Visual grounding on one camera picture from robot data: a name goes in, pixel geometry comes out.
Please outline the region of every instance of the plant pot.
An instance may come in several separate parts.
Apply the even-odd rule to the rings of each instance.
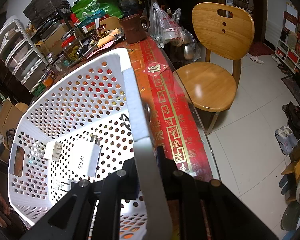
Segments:
[[[241,1],[241,0],[232,0],[233,1],[233,5],[243,8],[243,9],[248,9],[248,5],[249,3],[245,2],[245,1]]]

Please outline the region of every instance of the green shopping bag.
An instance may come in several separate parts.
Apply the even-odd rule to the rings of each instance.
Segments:
[[[83,13],[92,15],[100,9],[110,16],[123,17],[123,13],[118,7],[118,0],[80,0],[71,8],[78,19],[82,17]]]

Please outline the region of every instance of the green bag logo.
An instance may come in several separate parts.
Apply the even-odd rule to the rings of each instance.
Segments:
[[[85,9],[87,12],[96,12],[99,10],[99,8],[100,8],[100,3],[97,0],[93,0],[91,3],[89,3],[86,6]]]

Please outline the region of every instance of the chair seat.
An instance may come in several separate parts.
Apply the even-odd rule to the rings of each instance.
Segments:
[[[237,86],[224,68],[209,62],[195,62],[177,70],[194,106],[208,112],[228,109]]]

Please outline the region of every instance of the floor mat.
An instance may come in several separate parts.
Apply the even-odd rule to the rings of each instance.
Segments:
[[[262,42],[254,42],[250,47],[249,54],[254,57],[259,57],[261,55],[274,54],[274,51]]]
[[[300,106],[300,88],[298,84],[293,80],[293,76],[284,77],[281,79],[287,88],[290,90],[294,98],[297,100]]]

